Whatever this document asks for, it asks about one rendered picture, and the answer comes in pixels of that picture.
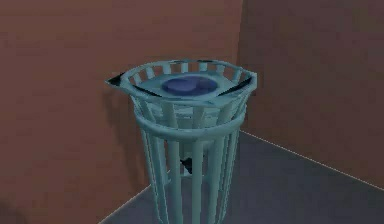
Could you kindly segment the teal slatted trash can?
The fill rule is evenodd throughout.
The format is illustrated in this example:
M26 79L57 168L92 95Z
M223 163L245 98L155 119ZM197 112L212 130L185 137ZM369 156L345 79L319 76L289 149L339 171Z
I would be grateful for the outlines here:
M198 96L162 89L199 76L218 88ZM129 95L139 126L158 224L223 224L240 127L256 73L220 60L145 63L109 78Z

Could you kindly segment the blue round disc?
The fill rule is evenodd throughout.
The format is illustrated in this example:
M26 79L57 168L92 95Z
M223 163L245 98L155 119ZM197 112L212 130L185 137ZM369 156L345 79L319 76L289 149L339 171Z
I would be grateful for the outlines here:
M173 78L162 84L162 89L176 96L198 96L211 93L218 88L218 84L209 78L188 76Z

